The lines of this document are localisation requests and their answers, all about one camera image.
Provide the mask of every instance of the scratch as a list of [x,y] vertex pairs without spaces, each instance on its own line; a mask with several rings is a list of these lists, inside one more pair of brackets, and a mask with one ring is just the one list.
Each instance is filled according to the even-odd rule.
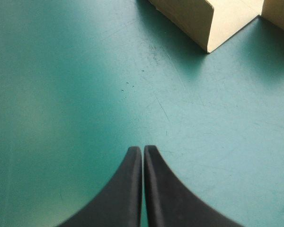
[[158,101],[159,105],[161,106],[161,109],[163,110],[163,112],[164,112],[164,114],[165,114],[165,116],[166,116],[167,120],[170,122],[169,117],[167,116],[167,114],[166,114],[166,112],[165,112],[165,110],[164,110],[163,106],[161,105],[161,103],[160,103],[159,99],[157,98],[157,96],[156,96],[156,95],[155,95],[155,97],[156,97],[156,99],[157,99],[157,101]]
[[61,201],[63,202],[63,198],[62,198],[62,189],[61,189],[61,187],[60,187],[59,194],[60,194]]
[[170,61],[171,65],[172,65],[172,67],[173,67],[173,68],[174,68],[174,70],[176,71],[177,76],[178,76],[178,79],[180,80],[180,82],[181,82],[181,84],[182,84],[182,87],[183,87],[184,91],[186,91],[186,87],[184,86],[184,83],[183,83],[183,81],[182,81],[182,79],[181,79],[181,77],[180,77],[180,74],[179,74],[179,72],[178,72],[177,68],[175,67],[174,63],[172,62],[172,60],[171,60],[171,58],[170,58],[169,54],[168,54],[168,53],[166,53],[166,55],[168,56],[169,61]]
[[104,40],[108,39],[109,37],[112,37],[114,34],[116,34],[117,32],[120,32],[121,30],[123,30],[123,29],[125,29],[125,28],[127,28],[127,26],[133,24],[134,22],[135,22],[135,20],[133,20],[133,21],[132,21],[131,23],[129,23],[129,24],[124,24],[123,27],[121,27],[120,29],[116,30],[116,31],[113,32],[112,34],[110,34],[110,35],[104,37],[104,38],[101,39],[100,41],[104,41]]
[[10,192],[10,181],[11,181],[11,175],[12,175],[12,167],[13,167],[13,159],[14,159],[14,152],[13,152],[13,139],[11,135],[10,139],[10,145],[9,145],[9,166],[8,166],[8,176],[7,176],[7,184],[6,184],[6,195],[5,195],[5,201],[4,201],[4,213],[2,215],[2,227],[5,227],[6,225],[6,215],[7,215],[7,209],[9,206],[9,192]]

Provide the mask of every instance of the black object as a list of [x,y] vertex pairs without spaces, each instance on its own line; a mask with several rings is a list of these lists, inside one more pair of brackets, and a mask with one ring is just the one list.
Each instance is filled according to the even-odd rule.
[[173,174],[155,146],[144,149],[149,227],[240,227],[192,194]]
[[139,227],[141,200],[141,152],[131,147],[103,190],[59,227]]

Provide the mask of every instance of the teal surface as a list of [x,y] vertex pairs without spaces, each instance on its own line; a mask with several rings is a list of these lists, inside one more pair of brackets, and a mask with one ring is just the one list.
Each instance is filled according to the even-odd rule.
[[0,0],[0,227],[57,225],[146,144],[218,211],[284,227],[284,32],[257,18],[208,55],[147,0]]

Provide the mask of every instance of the beige block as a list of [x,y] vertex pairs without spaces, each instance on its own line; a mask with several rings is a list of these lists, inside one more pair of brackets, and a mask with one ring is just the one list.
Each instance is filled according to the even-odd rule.
[[150,0],[211,52],[261,13],[263,0]]
[[262,16],[284,30],[284,0],[265,0]]

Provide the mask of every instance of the black curved piece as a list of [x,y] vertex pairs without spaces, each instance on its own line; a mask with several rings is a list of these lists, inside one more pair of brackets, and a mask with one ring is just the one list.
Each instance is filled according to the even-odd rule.
[[59,227],[139,227],[141,200],[141,152],[131,147],[102,191]]
[[155,146],[144,149],[145,198],[149,227],[240,227],[192,194]]

